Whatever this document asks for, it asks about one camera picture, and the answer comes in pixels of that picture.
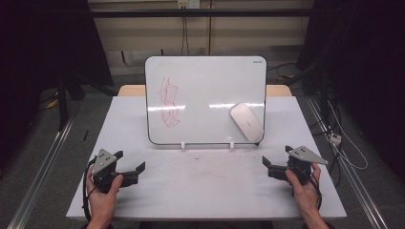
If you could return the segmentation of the white whiteboard with black rim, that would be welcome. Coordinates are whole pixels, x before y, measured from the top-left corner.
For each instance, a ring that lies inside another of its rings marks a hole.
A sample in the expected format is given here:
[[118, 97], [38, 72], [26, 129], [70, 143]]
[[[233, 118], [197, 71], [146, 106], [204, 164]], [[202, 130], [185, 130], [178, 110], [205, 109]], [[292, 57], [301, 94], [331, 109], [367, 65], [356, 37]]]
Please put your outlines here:
[[266, 121], [262, 56], [152, 56], [145, 61], [149, 140], [157, 145], [249, 142], [230, 115], [245, 103]]

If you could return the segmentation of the black metal stand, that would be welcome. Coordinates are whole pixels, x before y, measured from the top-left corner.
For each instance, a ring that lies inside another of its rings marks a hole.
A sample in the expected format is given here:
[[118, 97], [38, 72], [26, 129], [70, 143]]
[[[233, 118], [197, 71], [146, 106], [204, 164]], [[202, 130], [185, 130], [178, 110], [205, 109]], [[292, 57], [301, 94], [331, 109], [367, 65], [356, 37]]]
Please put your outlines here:
[[69, 120], [68, 104], [66, 97], [66, 85], [64, 74], [57, 78], [57, 100], [59, 104], [59, 131], [62, 131]]

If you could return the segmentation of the person's left hand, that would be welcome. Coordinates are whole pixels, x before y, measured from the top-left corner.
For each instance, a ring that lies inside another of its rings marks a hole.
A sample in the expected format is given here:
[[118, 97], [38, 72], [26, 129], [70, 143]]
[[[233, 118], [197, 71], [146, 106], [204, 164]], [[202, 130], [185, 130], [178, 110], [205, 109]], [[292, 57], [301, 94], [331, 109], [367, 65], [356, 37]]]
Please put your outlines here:
[[112, 222], [117, 207], [117, 193], [119, 192], [122, 179], [122, 175], [115, 177], [110, 191], [104, 194], [94, 185], [91, 172], [87, 173], [86, 189], [88, 192], [92, 192], [89, 196], [91, 210], [90, 222]]

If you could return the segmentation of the person's right hand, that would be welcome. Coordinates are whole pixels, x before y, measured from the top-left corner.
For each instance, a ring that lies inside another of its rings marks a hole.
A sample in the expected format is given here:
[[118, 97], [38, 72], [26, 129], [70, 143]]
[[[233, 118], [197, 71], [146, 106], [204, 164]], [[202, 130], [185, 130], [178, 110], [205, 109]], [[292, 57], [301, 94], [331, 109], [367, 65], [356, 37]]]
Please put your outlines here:
[[290, 170], [286, 170], [288, 182], [293, 188], [293, 194], [298, 206], [299, 213], [305, 222], [315, 221], [320, 218], [318, 195], [312, 184], [303, 186], [298, 177]]

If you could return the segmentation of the metal floor rail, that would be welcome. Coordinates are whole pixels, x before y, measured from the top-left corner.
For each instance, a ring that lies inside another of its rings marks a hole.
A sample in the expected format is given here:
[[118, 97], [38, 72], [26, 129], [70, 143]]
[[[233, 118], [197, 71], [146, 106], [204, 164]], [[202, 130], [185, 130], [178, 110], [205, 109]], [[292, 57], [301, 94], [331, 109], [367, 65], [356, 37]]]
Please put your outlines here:
[[72, 129], [74, 118], [69, 117], [63, 127], [57, 131], [53, 144], [48, 150], [45, 158], [43, 159], [39, 170], [36, 172], [32, 179], [32, 184], [29, 186], [28, 191], [22, 198], [18, 208], [16, 209], [7, 229], [24, 229], [32, 210], [39, 200], [40, 194], [43, 190], [45, 182], [51, 173], [51, 170], [55, 164], [56, 159], [66, 141], [67, 136]]
[[[337, 159], [341, 172], [346, 176], [353, 192], [358, 199], [368, 221], [370, 222], [372, 229], [389, 229], [386, 220], [383, 218], [381, 211], [373, 200], [371, 194], [366, 188], [365, 184], [359, 176], [360, 171], [366, 171], [370, 167], [370, 163], [360, 148], [353, 142], [343, 128], [341, 121], [337, 115], [337, 111], [333, 108], [331, 103], [327, 102], [327, 110], [331, 112], [331, 118], [336, 123], [336, 129], [342, 136], [343, 141], [339, 145], [330, 143], [330, 135], [334, 133], [332, 126], [326, 122], [326, 119], [321, 116], [321, 106], [318, 104], [315, 98], [308, 98], [307, 102], [309, 107], [317, 120], [317, 125], [323, 132], [328, 144], [331, 146], [333, 156]], [[355, 155], [360, 156], [362, 162], [356, 163], [353, 158], [345, 151], [345, 146], [350, 145], [355, 150]]]

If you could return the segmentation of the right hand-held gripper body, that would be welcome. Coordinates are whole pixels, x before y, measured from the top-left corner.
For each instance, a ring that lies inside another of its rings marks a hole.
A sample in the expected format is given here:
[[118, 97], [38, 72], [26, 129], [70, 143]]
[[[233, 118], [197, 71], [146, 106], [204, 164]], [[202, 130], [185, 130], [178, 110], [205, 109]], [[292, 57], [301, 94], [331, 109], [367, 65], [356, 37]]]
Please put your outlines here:
[[298, 177], [300, 183], [305, 185], [311, 175], [311, 164], [328, 165], [329, 162], [306, 146], [293, 148], [288, 153], [288, 168]]

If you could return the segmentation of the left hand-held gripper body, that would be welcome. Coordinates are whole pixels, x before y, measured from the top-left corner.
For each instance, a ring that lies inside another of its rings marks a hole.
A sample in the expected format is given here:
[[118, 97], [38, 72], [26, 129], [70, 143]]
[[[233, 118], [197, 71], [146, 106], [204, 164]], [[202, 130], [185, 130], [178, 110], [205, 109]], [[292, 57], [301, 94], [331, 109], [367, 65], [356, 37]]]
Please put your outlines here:
[[114, 154], [104, 149], [99, 150], [92, 175], [94, 185], [102, 193], [110, 191], [112, 183], [118, 175], [116, 171], [117, 161], [118, 159], [114, 157]]

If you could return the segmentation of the black horizontal bar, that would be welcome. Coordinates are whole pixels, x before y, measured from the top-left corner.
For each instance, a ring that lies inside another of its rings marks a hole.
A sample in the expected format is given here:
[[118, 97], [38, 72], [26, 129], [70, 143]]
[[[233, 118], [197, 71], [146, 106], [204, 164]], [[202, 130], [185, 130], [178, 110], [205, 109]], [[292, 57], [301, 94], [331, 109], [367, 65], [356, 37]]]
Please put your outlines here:
[[312, 9], [275, 9], [275, 10], [93, 10], [95, 18], [130, 17], [301, 17], [319, 14]]

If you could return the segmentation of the black curtain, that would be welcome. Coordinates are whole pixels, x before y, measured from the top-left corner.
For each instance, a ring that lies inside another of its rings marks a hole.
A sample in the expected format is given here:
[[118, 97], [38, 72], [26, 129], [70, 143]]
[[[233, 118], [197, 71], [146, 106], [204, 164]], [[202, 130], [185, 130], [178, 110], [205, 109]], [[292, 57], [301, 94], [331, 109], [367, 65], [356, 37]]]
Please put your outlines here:
[[47, 89], [84, 97], [113, 79], [88, 0], [0, 0], [0, 167], [26, 137]]
[[405, 182], [405, 0], [313, 0], [297, 67], [324, 66], [366, 138]]

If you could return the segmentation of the wooden table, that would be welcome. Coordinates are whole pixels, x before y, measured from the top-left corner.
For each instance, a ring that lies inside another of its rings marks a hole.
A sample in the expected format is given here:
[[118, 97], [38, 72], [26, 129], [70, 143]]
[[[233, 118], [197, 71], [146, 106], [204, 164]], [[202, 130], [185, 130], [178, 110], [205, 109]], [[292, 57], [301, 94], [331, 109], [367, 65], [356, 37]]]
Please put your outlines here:
[[[144, 85], [124, 85], [118, 91], [118, 96], [145, 96]], [[285, 85], [267, 85], [267, 96], [292, 96], [288, 86]]]

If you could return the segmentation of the white whiteboard eraser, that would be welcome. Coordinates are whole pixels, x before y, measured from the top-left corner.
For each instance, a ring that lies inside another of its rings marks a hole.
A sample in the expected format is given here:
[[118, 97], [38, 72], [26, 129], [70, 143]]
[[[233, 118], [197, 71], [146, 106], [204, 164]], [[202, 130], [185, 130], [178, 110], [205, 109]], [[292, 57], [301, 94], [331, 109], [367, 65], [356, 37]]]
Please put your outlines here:
[[263, 124], [245, 103], [234, 106], [230, 115], [249, 142], [258, 142], [263, 137]]

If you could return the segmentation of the white wall socket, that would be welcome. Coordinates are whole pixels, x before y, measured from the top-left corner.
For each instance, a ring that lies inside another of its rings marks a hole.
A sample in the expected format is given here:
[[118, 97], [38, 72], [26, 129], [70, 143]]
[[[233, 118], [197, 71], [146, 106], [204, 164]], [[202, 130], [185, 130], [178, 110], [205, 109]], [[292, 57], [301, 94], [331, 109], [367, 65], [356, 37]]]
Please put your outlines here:
[[200, 0], [177, 0], [179, 9], [199, 9], [201, 7]]

